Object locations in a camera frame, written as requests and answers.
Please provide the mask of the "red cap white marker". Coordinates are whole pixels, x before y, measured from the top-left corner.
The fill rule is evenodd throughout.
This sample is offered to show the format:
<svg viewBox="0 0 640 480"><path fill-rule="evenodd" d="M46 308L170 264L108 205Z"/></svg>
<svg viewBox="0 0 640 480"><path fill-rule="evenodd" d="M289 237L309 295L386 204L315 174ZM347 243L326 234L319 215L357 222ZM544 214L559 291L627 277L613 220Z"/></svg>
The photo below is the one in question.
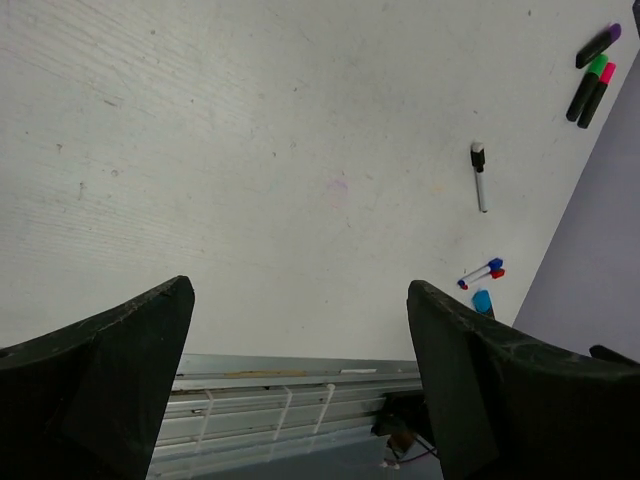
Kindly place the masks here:
<svg viewBox="0 0 640 480"><path fill-rule="evenodd" d="M502 268L491 270L489 267L479 269L458 281L458 286L462 290L468 290L471 285L485 280L496 280L505 275L506 271Z"/></svg>

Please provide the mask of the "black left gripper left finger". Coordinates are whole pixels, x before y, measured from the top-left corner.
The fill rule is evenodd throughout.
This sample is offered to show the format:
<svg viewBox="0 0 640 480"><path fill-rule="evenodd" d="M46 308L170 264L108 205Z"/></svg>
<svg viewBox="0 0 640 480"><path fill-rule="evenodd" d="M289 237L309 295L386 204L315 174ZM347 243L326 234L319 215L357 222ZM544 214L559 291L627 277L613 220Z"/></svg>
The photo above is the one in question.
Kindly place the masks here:
<svg viewBox="0 0 640 480"><path fill-rule="evenodd" d="M2 478L145 478L194 304L177 276L2 349Z"/></svg>

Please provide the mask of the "blue cap white marker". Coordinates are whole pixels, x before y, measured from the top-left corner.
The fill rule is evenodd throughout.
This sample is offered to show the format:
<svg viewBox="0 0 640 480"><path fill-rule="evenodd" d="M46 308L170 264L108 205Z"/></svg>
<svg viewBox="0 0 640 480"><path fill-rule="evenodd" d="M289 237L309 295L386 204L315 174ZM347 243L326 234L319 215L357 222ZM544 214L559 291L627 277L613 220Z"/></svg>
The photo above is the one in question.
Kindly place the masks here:
<svg viewBox="0 0 640 480"><path fill-rule="evenodd" d="M504 264L504 261L501 258L494 258L490 260L483 267L476 269L475 271L472 271L471 273L459 279L457 281L457 285L461 289L466 290L470 284L486 276L489 276L492 279L500 278L505 273L505 270L503 269L503 264Z"/></svg>

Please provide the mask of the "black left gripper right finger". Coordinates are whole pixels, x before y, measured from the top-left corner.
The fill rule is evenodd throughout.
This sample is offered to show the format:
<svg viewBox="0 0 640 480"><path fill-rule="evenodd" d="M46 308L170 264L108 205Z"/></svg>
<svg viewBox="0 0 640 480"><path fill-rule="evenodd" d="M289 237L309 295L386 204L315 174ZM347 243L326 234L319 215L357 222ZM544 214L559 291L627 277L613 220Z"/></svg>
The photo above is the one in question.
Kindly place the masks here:
<svg viewBox="0 0 640 480"><path fill-rule="evenodd" d="M581 355L408 288L411 338L447 479L635 479L639 365Z"/></svg>

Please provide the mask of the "black cap silver pen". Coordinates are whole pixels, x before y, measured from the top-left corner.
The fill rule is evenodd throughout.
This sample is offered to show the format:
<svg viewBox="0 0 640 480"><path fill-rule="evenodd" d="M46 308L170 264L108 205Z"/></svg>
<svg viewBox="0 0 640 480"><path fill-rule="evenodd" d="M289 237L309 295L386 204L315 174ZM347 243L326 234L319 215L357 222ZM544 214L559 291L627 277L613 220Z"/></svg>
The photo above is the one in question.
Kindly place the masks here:
<svg viewBox="0 0 640 480"><path fill-rule="evenodd" d="M470 155L471 155L471 164L475 174L479 210L482 213L487 213L488 205L487 205L486 191L485 191L485 185L484 185L484 174L485 174L485 164L486 164L484 145L480 142L474 142L471 145Z"/></svg>

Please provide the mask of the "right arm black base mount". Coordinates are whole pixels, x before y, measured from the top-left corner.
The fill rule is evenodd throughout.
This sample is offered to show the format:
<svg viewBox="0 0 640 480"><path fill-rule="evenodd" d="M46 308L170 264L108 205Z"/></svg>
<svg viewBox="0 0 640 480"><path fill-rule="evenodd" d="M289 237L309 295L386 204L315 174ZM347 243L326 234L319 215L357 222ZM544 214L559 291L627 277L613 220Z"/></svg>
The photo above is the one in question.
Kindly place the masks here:
<svg viewBox="0 0 640 480"><path fill-rule="evenodd" d="M391 462L400 465L425 456L438 457L429 411L421 391L388 393L371 433L387 438Z"/></svg>

